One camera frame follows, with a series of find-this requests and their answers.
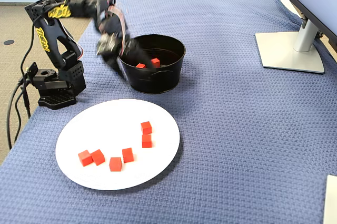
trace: yellow label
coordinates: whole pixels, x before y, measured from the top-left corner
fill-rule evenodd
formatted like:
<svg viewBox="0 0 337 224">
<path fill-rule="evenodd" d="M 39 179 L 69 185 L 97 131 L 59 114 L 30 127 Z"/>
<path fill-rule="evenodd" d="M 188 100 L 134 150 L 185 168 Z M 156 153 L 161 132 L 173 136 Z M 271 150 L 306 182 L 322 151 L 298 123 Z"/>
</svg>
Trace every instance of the yellow label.
<svg viewBox="0 0 337 224">
<path fill-rule="evenodd" d="M 69 10 L 68 5 L 60 5 L 58 7 L 53 8 L 50 12 L 48 12 L 48 17 L 60 18 L 60 17 L 70 17 L 71 12 Z"/>
<path fill-rule="evenodd" d="M 37 32 L 38 38 L 40 39 L 40 43 L 41 43 L 43 49 L 47 52 L 50 52 L 49 47 L 48 47 L 48 41 L 47 41 L 46 37 L 44 36 L 44 32 L 43 32 L 42 28 L 41 27 L 37 28 L 36 32 Z"/>
</svg>

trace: white plate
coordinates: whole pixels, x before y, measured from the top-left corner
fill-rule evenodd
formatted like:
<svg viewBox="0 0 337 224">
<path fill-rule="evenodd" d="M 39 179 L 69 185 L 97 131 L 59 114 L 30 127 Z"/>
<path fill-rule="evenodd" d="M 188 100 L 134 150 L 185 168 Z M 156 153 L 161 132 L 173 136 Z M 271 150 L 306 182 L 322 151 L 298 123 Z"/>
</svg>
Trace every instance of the white plate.
<svg viewBox="0 0 337 224">
<path fill-rule="evenodd" d="M 142 148 L 141 122 L 150 121 L 152 148 Z M 92 106 L 78 114 L 62 130 L 56 143 L 56 161 L 72 181 L 97 190 L 119 190 L 144 183 L 173 160 L 180 141 L 174 118 L 160 106 L 135 99 L 120 99 Z M 132 148 L 134 161 L 111 172 L 111 157 L 122 157 Z M 78 154 L 100 149 L 105 162 L 83 167 Z"/>
</svg>

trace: monitor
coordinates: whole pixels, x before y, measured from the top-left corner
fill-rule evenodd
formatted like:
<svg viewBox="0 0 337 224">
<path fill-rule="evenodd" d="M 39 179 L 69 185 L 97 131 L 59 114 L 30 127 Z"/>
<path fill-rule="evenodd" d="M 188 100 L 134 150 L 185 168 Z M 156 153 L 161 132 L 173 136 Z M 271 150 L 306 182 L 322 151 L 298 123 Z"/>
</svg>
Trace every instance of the monitor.
<svg viewBox="0 0 337 224">
<path fill-rule="evenodd" d="M 337 51 L 337 0 L 290 1 L 308 20 L 302 23 L 299 32 L 256 34 L 263 65 L 324 73 L 322 60 L 312 43 L 319 29 Z"/>
</svg>

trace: red cube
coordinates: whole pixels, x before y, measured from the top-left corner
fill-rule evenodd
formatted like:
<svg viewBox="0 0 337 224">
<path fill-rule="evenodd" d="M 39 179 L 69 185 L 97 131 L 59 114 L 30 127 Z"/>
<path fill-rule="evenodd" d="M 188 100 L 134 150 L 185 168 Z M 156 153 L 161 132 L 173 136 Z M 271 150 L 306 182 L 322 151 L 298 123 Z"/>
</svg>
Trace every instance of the red cube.
<svg viewBox="0 0 337 224">
<path fill-rule="evenodd" d="M 139 67 L 140 69 L 146 68 L 145 64 L 139 63 L 136 67 Z"/>
<path fill-rule="evenodd" d="M 91 157 L 93 158 L 94 163 L 96 163 L 96 166 L 105 162 L 104 154 L 99 149 L 96 150 L 95 152 L 92 152 Z"/>
<path fill-rule="evenodd" d="M 152 127 L 149 121 L 141 123 L 141 128 L 142 128 L 143 134 L 152 133 Z"/>
<path fill-rule="evenodd" d="M 80 162 L 83 166 L 87 166 L 88 164 L 93 162 L 93 158 L 89 154 L 89 151 L 85 150 L 82 153 L 78 154 L 78 157 L 80 158 Z"/>
<path fill-rule="evenodd" d="M 151 62 L 154 67 L 160 67 L 160 61 L 157 58 L 152 59 Z"/>
<path fill-rule="evenodd" d="M 110 167 L 110 171 L 121 171 L 122 170 L 122 158 L 111 157 L 109 167 Z"/>
<path fill-rule="evenodd" d="M 143 134 L 142 136 L 142 146 L 143 148 L 152 148 L 152 140 L 150 134 Z"/>
<path fill-rule="evenodd" d="M 122 154 L 124 163 L 133 162 L 133 153 L 131 148 L 123 149 Z"/>
</svg>

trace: table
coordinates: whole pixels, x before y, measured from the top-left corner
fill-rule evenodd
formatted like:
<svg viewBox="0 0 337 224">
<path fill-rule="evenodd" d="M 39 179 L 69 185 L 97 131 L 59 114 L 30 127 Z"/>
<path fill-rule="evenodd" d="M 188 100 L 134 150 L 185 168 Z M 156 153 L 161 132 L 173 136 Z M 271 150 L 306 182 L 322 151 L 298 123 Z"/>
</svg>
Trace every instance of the table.
<svg viewBox="0 0 337 224">
<path fill-rule="evenodd" d="M 132 35 L 185 44 L 180 83 L 161 95 L 134 91 L 96 56 L 90 24 L 80 39 L 87 88 L 74 106 L 32 115 L 0 168 L 0 222 L 322 222 L 326 176 L 337 174 L 336 63 L 318 41 L 324 75 L 264 69 L 255 40 L 256 32 L 297 31 L 300 18 L 280 0 L 118 4 Z M 120 98 L 169 111 L 178 153 L 140 186 L 83 188 L 59 170 L 57 137 L 81 111 Z"/>
</svg>

